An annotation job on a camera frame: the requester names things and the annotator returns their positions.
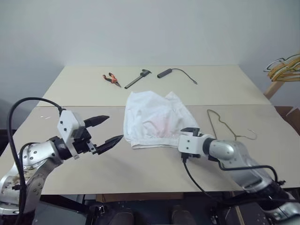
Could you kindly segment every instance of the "table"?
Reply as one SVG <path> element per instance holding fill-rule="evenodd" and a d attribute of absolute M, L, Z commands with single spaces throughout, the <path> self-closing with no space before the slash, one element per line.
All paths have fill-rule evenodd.
<path fill-rule="evenodd" d="M 143 68 L 159 73 L 168 67 Z M 200 85 L 194 85 L 183 74 L 173 72 L 161 80 L 148 75 L 148 80 L 148 77 L 143 78 L 132 89 L 125 90 L 102 80 L 102 73 L 113 72 L 119 83 L 125 86 L 138 75 L 140 67 L 66 67 L 44 97 L 79 113 L 83 119 L 109 115 L 110 119 L 103 124 L 89 128 L 92 141 L 101 144 L 112 136 L 122 134 L 124 105 L 130 91 L 149 88 L 158 94 L 167 94 L 173 90 L 188 105 L 203 132 L 212 134 L 207 109 L 217 111 L 237 134 L 251 135 L 248 128 L 255 131 L 257 140 L 239 139 L 247 146 L 250 155 L 260 164 L 273 166 L 279 178 L 287 181 L 285 188 L 300 186 L 300 178 L 293 173 L 300 171 L 299 136 L 237 66 L 180 68 L 188 73 L 199 71 L 196 75 L 190 75 Z M 129 71 L 133 70 L 137 72 L 131 75 Z M 129 77 L 123 77 L 121 71 L 127 71 L 124 74 Z M 156 84 L 161 82 L 166 86 L 153 85 L 154 80 Z M 42 142 L 59 135 L 57 122 L 57 110 L 40 103 L 14 135 L 17 148 L 27 142 Z M 216 124 L 216 130 L 220 139 L 233 138 L 220 124 Z M 7 147 L 0 158 L 0 176 L 12 164 Z M 214 162 L 191 159 L 187 165 L 195 180 L 207 191 L 240 190 Z M 133 150 L 122 139 L 117 146 L 100 156 L 86 153 L 80 155 L 78 160 L 65 161 L 49 175 L 43 194 L 192 191 L 198 189 L 187 176 L 176 149 Z"/>

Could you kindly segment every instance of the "white cloth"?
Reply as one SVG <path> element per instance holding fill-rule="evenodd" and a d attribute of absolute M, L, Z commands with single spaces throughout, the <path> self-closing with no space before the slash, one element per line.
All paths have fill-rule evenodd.
<path fill-rule="evenodd" d="M 199 125 L 173 92 L 166 97 L 153 91 L 132 92 L 127 99 L 123 129 L 133 149 L 177 148 L 180 130 L 187 127 Z"/>

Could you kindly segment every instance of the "orange-handled pliers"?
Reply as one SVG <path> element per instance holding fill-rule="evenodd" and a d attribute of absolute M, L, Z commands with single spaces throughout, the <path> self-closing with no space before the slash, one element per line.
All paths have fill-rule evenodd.
<path fill-rule="evenodd" d="M 108 73 L 108 75 L 111 77 L 111 79 L 107 78 L 105 75 L 103 75 L 103 78 L 109 81 L 110 83 L 114 83 L 115 85 L 121 87 L 121 85 L 118 83 L 117 78 L 112 73 Z"/>

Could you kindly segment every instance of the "white wall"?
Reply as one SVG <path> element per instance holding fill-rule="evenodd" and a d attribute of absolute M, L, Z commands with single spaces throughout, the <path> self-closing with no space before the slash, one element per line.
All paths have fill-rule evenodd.
<path fill-rule="evenodd" d="M 0 0 L 0 126 L 64 65 L 240 64 L 264 91 L 265 65 L 299 49 L 299 0 Z M 300 106 L 298 87 L 272 102 Z"/>

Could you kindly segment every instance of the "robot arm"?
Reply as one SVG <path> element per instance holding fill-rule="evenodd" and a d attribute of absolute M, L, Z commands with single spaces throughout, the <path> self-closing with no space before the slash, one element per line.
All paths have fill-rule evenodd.
<path fill-rule="evenodd" d="M 29 145 L 19 154 L 26 182 L 26 204 L 23 213 L 27 218 L 23 219 L 23 224 L 28 217 L 30 220 L 34 218 L 34 210 L 47 176 L 64 160 L 71 157 L 77 159 L 80 153 L 88 151 L 100 155 L 122 139 L 123 135 L 116 136 L 98 147 L 90 141 L 91 135 L 86 128 L 94 127 L 108 118 L 97 116 L 83 121 L 76 113 L 63 110 L 57 125 L 62 138 L 56 136 L 44 143 Z M 9 221 L 8 224 L 13 224 L 16 215 L 19 214 L 20 194 L 20 177 L 15 164 L 0 180 L 0 190 L 0 215 L 3 215 L 4 221 Z"/>
<path fill-rule="evenodd" d="M 250 157 L 246 146 L 238 141 L 216 140 L 211 135 L 198 135 L 198 128 L 185 128 L 183 132 L 193 132 L 193 136 L 181 135 L 179 151 L 184 158 L 205 157 L 218 162 L 223 170 L 228 170 L 231 178 L 248 193 L 251 199 L 294 199 L 285 192 L 277 182 L 262 168 L 238 169 L 253 167 L 259 164 Z M 275 222 L 286 221 L 300 216 L 300 203 L 259 201 L 264 213 Z"/>

